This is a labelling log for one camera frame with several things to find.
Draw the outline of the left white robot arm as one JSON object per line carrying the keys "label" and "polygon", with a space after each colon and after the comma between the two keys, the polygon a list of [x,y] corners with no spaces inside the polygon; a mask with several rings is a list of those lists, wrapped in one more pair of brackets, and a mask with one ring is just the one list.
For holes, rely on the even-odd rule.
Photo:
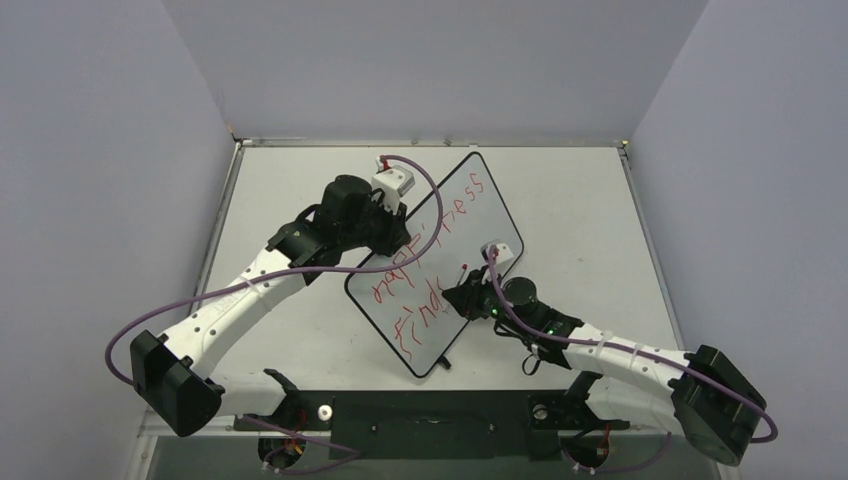
{"label": "left white robot arm", "polygon": [[219,374],[225,354],[278,304],[312,284],[324,267],[366,247],[392,256],[410,239],[402,197],[414,176],[400,167],[370,180],[339,175],[319,203],[283,225],[224,295],[159,335],[130,343],[132,386],[180,437],[222,415],[259,414],[272,429],[291,427],[298,402],[278,372]]}

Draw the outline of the white whiteboard with black frame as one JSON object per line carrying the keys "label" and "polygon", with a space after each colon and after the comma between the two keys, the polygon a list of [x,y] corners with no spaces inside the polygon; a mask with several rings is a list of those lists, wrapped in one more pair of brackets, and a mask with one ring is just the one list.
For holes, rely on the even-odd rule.
{"label": "white whiteboard with black frame", "polygon": [[400,361],[426,377],[467,325],[442,297],[465,275],[484,266],[481,248],[506,242],[516,261],[524,241],[483,157],[467,155],[407,215],[411,240],[393,257],[370,254],[344,289]]}

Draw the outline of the white marker pen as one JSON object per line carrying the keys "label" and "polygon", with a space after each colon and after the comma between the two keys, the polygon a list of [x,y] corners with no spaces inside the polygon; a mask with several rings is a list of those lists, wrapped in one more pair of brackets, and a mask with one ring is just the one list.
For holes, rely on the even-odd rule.
{"label": "white marker pen", "polygon": [[459,286],[463,283],[465,275],[467,273],[467,270],[468,270],[468,265],[466,263],[463,263],[461,265],[459,273],[457,275],[455,286]]}

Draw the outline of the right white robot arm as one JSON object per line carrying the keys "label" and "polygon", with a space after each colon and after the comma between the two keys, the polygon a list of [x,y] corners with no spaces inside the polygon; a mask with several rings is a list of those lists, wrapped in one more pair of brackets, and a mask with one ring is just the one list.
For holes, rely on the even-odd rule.
{"label": "right white robot arm", "polygon": [[767,403],[720,350],[670,350],[624,339],[544,303],[526,277],[475,270],[442,298],[464,319],[491,319],[541,362],[577,372],[564,400],[578,427],[622,421],[684,437],[713,461],[737,466]]}

